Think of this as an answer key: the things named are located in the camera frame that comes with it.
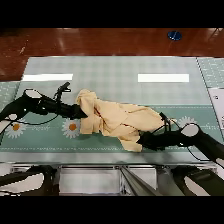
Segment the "blue round object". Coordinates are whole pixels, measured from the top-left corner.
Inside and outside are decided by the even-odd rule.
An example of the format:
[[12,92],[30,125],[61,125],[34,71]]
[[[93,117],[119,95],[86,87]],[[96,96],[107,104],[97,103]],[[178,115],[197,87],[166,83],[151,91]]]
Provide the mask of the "blue round object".
[[182,35],[180,32],[177,32],[177,31],[170,31],[168,32],[168,37],[171,39],[171,40],[180,40],[182,38]]

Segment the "white paper strip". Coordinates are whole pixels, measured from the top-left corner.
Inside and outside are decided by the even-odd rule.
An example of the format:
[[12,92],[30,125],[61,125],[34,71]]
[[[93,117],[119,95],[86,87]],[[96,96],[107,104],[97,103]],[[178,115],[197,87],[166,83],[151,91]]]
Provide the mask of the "white paper strip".
[[138,82],[189,82],[189,74],[138,74]]
[[73,74],[40,74],[40,75],[24,75],[22,81],[58,81],[72,80]]

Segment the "daisy print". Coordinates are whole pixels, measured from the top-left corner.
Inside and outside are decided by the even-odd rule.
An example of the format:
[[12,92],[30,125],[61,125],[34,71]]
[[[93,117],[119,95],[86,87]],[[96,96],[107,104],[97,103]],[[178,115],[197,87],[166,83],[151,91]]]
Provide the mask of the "daisy print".
[[181,128],[183,128],[186,124],[189,123],[194,123],[196,124],[197,121],[194,120],[194,118],[190,118],[190,117],[182,117],[181,119],[179,119],[178,124],[180,125]]
[[75,138],[79,136],[80,134],[80,120],[70,120],[66,119],[65,122],[63,122],[62,125],[62,131],[64,132],[63,135],[66,136],[66,138]]
[[26,127],[27,124],[21,124],[15,121],[5,129],[5,132],[8,138],[17,138],[23,134],[23,131],[26,130]]

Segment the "beige towel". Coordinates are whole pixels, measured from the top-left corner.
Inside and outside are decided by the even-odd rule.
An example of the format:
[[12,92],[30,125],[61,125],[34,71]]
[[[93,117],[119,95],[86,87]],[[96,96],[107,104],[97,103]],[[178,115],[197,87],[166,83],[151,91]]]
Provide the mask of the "beige towel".
[[81,134],[101,131],[104,136],[117,137],[128,151],[142,150],[142,145],[136,143],[138,130],[153,131],[164,124],[149,107],[103,101],[87,89],[80,91],[76,102],[88,115],[81,119]]

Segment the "white flower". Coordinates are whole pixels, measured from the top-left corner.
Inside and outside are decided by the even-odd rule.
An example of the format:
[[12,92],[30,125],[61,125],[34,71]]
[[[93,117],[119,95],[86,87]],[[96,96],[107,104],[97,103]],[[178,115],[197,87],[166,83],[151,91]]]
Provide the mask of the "white flower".
[[9,125],[5,131],[8,138],[17,138],[18,136],[23,134],[23,131],[26,130],[27,124],[21,124],[18,122],[13,122],[12,125]]
[[70,120],[66,119],[65,122],[63,122],[62,125],[62,131],[64,132],[64,135],[66,138],[70,137],[75,138],[76,136],[79,136],[80,134],[80,120]]
[[197,121],[194,120],[194,118],[190,118],[190,117],[182,117],[181,119],[179,119],[178,124],[180,125],[181,128],[183,128],[186,124],[189,123],[194,123],[196,124]]

